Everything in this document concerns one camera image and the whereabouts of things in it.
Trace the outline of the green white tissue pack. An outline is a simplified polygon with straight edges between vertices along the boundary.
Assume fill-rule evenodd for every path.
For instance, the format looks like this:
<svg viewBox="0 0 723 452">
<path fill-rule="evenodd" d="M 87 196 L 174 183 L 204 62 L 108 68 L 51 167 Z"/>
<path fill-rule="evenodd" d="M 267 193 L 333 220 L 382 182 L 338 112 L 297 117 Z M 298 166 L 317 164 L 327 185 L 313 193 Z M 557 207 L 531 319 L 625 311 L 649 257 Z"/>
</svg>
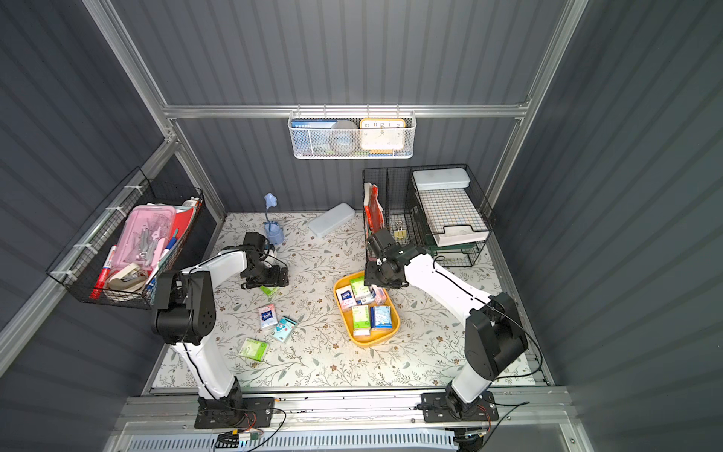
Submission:
<svg viewBox="0 0 723 452">
<path fill-rule="evenodd" d="M 359 277 L 350 281 L 352 293 L 358 304 L 369 304 L 375 299 L 370 286 L 365 285 L 365 278 Z"/>
</svg>

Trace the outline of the pink Tempo tissue pack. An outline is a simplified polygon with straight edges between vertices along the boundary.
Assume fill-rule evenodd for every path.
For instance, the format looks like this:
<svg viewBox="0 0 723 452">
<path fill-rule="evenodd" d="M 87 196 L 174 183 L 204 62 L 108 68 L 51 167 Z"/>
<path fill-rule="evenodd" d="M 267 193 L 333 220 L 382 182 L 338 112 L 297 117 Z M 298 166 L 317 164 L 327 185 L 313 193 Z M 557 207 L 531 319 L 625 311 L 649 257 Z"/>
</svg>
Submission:
<svg viewBox="0 0 723 452">
<path fill-rule="evenodd" d="M 258 314 L 260 318 L 260 328 L 262 330 L 275 327 L 279 322 L 276 307 L 274 304 L 268 304 L 259 308 Z"/>
</svg>

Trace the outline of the light blue cartoon tissue pack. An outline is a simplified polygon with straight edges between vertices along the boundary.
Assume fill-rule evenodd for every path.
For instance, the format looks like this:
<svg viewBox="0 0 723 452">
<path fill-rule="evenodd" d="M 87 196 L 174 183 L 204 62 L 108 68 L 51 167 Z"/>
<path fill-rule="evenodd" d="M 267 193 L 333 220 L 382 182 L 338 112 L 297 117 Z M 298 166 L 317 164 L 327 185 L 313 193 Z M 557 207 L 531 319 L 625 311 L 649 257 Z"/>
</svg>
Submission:
<svg viewBox="0 0 723 452">
<path fill-rule="evenodd" d="M 394 327 L 391 307 L 378 305 L 371 308 L 371 327 L 373 330 L 391 330 Z"/>
</svg>

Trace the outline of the teal tissue pack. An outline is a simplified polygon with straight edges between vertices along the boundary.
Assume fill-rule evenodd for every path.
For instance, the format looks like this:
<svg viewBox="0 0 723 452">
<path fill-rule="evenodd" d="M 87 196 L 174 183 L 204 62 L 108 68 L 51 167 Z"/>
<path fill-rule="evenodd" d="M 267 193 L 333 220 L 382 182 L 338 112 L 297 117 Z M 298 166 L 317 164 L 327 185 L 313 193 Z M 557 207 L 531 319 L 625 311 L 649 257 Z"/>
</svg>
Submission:
<svg viewBox="0 0 723 452">
<path fill-rule="evenodd" d="M 293 320 L 288 316 L 283 316 L 275 326 L 272 337 L 277 341 L 284 343 L 291 337 L 295 327 L 297 327 L 296 320 Z"/>
</svg>

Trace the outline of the green tissue pack front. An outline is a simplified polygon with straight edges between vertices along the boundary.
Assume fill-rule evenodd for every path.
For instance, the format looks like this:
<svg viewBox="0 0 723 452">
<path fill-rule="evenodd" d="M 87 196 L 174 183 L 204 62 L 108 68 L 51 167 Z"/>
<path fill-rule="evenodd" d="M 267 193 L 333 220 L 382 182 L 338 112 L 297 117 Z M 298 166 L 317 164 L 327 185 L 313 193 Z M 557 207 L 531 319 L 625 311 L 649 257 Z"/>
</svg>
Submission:
<svg viewBox="0 0 723 452">
<path fill-rule="evenodd" d="M 237 355 L 240 358 L 248 359 L 261 363 L 264 361 L 265 355 L 267 354 L 269 343 L 253 338 L 246 338 Z"/>
</svg>

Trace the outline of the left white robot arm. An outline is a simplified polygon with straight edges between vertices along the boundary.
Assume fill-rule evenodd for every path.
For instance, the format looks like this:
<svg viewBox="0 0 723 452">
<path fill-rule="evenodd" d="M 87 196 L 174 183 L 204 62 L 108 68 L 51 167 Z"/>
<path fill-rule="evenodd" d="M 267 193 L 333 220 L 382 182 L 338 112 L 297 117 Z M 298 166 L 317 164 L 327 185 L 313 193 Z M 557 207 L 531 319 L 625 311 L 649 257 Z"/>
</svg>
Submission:
<svg viewBox="0 0 723 452">
<path fill-rule="evenodd" d="M 216 289 L 233 276 L 244 289 L 288 285 L 288 267 L 272 265 L 275 246 L 260 233 L 247 233 L 240 245 L 181 270 L 156 275 L 152 330 L 186 362 L 202 400 L 227 400 L 237 379 L 210 337 L 217 322 Z"/>
</svg>

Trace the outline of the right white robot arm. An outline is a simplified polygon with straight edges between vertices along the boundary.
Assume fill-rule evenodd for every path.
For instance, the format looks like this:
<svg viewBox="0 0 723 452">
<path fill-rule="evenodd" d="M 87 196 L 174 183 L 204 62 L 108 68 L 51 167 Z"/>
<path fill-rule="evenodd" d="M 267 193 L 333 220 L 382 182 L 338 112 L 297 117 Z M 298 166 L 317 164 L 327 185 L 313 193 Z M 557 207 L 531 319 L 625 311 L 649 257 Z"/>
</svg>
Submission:
<svg viewBox="0 0 723 452">
<path fill-rule="evenodd" d="M 368 237 L 373 259 L 365 265 L 365 284 L 415 287 L 438 301 L 464 327 L 465 365 L 445 390 L 444 410 L 462 419 L 511 363 L 529 348 L 517 304 L 502 292 L 491 295 L 464 282 L 424 248 L 402 245 L 385 228 Z"/>
</svg>

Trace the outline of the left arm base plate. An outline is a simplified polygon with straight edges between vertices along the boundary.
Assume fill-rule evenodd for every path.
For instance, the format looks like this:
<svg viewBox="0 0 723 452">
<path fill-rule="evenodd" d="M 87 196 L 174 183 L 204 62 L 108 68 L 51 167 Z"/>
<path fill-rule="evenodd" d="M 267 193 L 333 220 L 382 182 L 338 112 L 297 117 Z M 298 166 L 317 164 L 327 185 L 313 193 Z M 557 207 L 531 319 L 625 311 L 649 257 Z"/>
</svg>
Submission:
<svg viewBox="0 0 723 452">
<path fill-rule="evenodd" d="M 275 408 L 273 397 L 210 400 L 199 398 L 195 429 L 267 428 Z"/>
</svg>

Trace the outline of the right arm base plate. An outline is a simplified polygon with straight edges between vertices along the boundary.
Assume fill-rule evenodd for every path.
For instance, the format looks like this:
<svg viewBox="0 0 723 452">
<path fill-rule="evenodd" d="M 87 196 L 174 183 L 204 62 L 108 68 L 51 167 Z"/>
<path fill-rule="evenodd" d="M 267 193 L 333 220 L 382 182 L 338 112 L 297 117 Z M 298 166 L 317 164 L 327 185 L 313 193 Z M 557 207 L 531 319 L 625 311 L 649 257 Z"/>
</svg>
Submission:
<svg viewBox="0 0 723 452">
<path fill-rule="evenodd" d="M 499 412 L 491 392 L 486 391 L 473 402 L 466 403 L 454 393 L 427 392 L 415 406 L 423 413 L 426 423 L 451 422 L 491 423 L 499 419 Z"/>
</svg>

